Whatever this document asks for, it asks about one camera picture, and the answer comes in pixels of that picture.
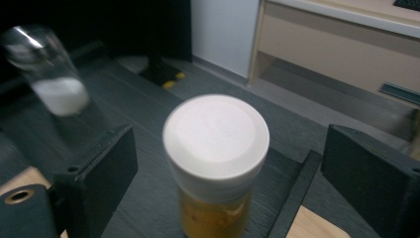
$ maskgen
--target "white lid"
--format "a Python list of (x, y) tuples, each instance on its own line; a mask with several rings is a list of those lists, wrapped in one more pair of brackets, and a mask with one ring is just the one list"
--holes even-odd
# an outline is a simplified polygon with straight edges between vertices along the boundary
[[(173, 110), (163, 128), (163, 143), (175, 173), (200, 182), (230, 181), (235, 186), (259, 172), (269, 132), (260, 113), (246, 102), (204, 95)], [(182, 183), (179, 175), (175, 177)]]

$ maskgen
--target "screw hole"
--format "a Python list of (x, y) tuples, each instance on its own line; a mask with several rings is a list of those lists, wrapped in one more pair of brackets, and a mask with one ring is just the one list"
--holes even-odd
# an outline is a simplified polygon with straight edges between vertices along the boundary
[(74, 166), (74, 167), (70, 167), (70, 168), (68, 168), (68, 169), (67, 169), (67, 171), (68, 171), (69, 173), (74, 173), (74, 172), (78, 171), (78, 169), (79, 169), (79, 167), (78, 167), (78, 166)]
[(6, 204), (17, 204), (21, 203), (27, 199), (29, 199), (32, 195), (34, 195), (34, 191), (32, 189), (25, 189), (16, 191), (13, 194), (9, 195), (5, 199)]

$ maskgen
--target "dark background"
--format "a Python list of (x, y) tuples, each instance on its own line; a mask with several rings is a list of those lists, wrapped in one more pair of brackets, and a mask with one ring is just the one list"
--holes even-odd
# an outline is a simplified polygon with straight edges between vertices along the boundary
[[(101, 41), (111, 57), (191, 60), (189, 0), (13, 0), (0, 4), (0, 33), (24, 24), (52, 28), (69, 52)], [(0, 87), (17, 75), (1, 51)]]

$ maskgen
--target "clear glass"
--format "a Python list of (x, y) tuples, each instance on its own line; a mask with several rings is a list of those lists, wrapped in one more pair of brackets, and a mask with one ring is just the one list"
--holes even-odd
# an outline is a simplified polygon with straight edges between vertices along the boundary
[(222, 203), (207, 203), (179, 189), (180, 220), (189, 238), (236, 238), (243, 234), (250, 213), (252, 192)]
[(18, 26), (3, 35), (9, 63), (29, 82), (47, 109), (57, 116), (80, 112), (87, 91), (67, 51), (49, 28)]

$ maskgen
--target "jar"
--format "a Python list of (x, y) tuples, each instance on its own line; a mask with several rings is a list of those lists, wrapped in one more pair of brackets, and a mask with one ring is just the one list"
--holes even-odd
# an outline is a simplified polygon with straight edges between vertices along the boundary
[(2, 35), (6, 58), (56, 116), (80, 112), (87, 91), (67, 51), (54, 32), (41, 25), (14, 27)]
[(179, 186), (185, 235), (240, 237), (269, 145), (260, 113), (235, 97), (198, 96), (168, 116), (163, 145)]

